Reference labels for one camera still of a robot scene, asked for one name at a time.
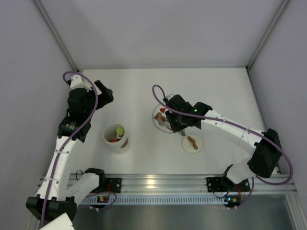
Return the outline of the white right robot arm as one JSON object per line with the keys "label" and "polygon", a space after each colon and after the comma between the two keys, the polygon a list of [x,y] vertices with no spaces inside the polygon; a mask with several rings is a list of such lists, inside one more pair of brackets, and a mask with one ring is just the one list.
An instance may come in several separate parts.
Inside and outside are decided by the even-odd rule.
{"label": "white right robot arm", "polygon": [[231,189],[245,179],[259,176],[270,178],[280,157],[280,140],[273,129],[253,134],[248,127],[239,128],[233,121],[225,118],[211,106],[202,102],[191,105],[176,94],[163,99],[168,111],[165,115],[174,132],[187,127],[210,131],[236,144],[246,151],[250,158],[230,164],[218,178],[220,185]]}

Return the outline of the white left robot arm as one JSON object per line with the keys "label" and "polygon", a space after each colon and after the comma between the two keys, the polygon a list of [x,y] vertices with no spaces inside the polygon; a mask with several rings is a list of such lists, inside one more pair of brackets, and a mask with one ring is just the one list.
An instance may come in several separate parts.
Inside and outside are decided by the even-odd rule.
{"label": "white left robot arm", "polygon": [[108,190],[104,170],[95,168],[85,170],[81,179],[68,187],[73,163],[91,128],[93,112],[114,100],[111,89],[99,80],[94,84],[101,94],[86,86],[69,92],[68,109],[59,125],[48,172],[36,195],[27,199],[27,209],[42,224],[48,224],[64,213],[73,220],[77,207],[90,193]]}

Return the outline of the brown chicken drumstick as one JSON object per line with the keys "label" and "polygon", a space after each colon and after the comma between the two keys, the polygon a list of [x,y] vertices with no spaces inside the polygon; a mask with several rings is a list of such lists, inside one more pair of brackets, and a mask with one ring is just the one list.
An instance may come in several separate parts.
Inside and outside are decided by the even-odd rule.
{"label": "brown chicken drumstick", "polygon": [[161,122],[165,122],[167,120],[160,112],[158,112],[153,118]]}

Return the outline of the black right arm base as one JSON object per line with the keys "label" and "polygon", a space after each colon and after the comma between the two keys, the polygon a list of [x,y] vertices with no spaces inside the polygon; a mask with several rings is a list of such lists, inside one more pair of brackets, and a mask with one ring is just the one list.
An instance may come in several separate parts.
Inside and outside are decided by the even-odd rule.
{"label": "black right arm base", "polygon": [[250,184],[248,179],[243,180],[242,182],[235,184],[225,176],[216,176],[216,177],[207,177],[206,183],[208,192],[250,192]]}

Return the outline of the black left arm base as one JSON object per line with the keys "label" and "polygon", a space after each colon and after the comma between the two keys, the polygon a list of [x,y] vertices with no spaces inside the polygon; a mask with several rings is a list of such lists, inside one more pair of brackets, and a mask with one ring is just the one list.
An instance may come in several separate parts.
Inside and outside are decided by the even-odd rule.
{"label": "black left arm base", "polygon": [[106,178],[103,183],[102,192],[121,193],[122,178]]}

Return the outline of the metal tongs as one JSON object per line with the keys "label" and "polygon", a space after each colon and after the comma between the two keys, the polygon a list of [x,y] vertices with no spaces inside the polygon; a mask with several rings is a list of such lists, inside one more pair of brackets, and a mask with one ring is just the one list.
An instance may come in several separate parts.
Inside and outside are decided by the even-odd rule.
{"label": "metal tongs", "polygon": [[[168,122],[168,120],[166,120],[165,122],[157,121],[157,123],[158,123],[158,125],[159,125],[160,127],[163,127],[163,128],[165,128],[166,130],[168,130],[168,132],[174,133],[174,132],[173,132],[173,129],[171,128],[170,123]],[[180,134],[180,135],[183,136],[183,137],[186,136],[185,130],[178,131],[177,133]]]}

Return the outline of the white container lid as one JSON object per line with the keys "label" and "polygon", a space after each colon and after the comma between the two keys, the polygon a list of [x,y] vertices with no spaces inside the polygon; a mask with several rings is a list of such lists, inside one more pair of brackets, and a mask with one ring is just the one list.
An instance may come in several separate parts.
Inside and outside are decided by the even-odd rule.
{"label": "white container lid", "polygon": [[181,141],[183,150],[188,154],[197,154],[202,150],[203,141],[196,134],[189,134]]}

